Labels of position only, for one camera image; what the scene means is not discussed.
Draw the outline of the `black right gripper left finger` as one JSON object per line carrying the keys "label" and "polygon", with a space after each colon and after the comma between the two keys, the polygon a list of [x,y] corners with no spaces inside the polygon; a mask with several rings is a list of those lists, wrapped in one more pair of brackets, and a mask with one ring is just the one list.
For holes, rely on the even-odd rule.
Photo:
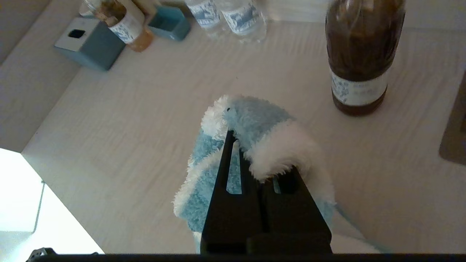
{"label": "black right gripper left finger", "polygon": [[241,194],[230,194],[226,189],[235,141],[233,131],[228,131],[202,231],[201,254],[246,254],[247,240],[263,231],[257,183],[241,149]]}

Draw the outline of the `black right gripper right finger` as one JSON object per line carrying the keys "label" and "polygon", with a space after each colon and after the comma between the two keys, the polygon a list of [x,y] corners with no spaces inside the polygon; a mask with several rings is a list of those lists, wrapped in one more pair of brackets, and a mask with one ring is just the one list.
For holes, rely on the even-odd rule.
{"label": "black right gripper right finger", "polygon": [[248,254],[332,254],[332,234],[293,166],[258,186],[262,232],[248,238]]}

